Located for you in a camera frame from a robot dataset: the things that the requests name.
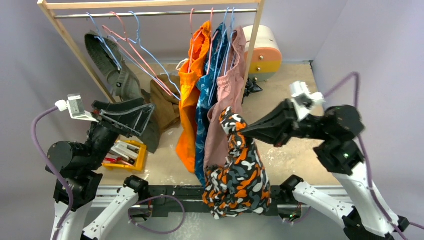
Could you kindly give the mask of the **camouflage orange black shorts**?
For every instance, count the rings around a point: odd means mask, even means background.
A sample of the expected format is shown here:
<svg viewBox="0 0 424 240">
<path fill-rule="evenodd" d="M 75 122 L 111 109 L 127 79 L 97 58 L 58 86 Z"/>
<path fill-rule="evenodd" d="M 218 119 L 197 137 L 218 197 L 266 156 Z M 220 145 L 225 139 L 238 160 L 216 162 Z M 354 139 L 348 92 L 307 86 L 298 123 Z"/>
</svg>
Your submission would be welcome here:
<svg viewBox="0 0 424 240">
<path fill-rule="evenodd" d="M 219 123 L 228 146 L 226 162 L 207 167 L 203 203 L 216 220 L 267 213 L 272 204 L 270 178 L 256 141 L 242 133 L 247 122 L 229 106 Z"/>
</svg>

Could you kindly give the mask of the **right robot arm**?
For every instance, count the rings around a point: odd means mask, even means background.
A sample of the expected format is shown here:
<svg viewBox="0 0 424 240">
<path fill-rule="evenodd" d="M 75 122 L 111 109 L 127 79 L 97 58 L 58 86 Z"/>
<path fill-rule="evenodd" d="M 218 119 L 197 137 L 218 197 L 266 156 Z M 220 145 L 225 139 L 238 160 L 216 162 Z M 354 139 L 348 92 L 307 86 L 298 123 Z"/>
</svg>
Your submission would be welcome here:
<svg viewBox="0 0 424 240">
<path fill-rule="evenodd" d="M 355 143 L 365 128 L 358 110 L 341 105 L 328 108 L 322 116 L 312 115 L 321 104 L 321 100 L 286 99 L 242 134 L 276 148 L 292 138 L 320 140 L 313 149 L 317 159 L 343 186 L 351 202 L 337 200 L 297 175 L 280 185 L 282 200 L 314 208 L 341 226 L 351 240 L 391 240 L 393 233 L 403 235 L 408 219 L 386 204 L 369 175 L 365 152 Z"/>
</svg>

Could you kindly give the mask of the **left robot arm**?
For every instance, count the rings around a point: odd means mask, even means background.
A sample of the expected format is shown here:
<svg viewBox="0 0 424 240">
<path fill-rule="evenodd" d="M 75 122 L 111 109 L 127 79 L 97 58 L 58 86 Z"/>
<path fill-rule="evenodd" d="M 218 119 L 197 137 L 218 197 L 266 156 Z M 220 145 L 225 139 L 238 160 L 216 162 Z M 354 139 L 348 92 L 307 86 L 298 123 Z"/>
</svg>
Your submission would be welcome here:
<svg viewBox="0 0 424 240">
<path fill-rule="evenodd" d="M 140 137 L 156 108 L 142 98 L 119 103 L 95 101 L 92 107 L 93 112 L 86 111 L 79 95 L 55 103 L 56 110 L 68 111 L 72 119 L 89 121 L 90 129 L 85 143 L 59 141 L 46 155 L 46 170 L 57 177 L 54 199 L 65 204 L 65 212 L 53 228 L 53 240 L 64 229 L 65 218 L 94 199 L 103 177 L 95 171 L 118 137 Z"/>
</svg>

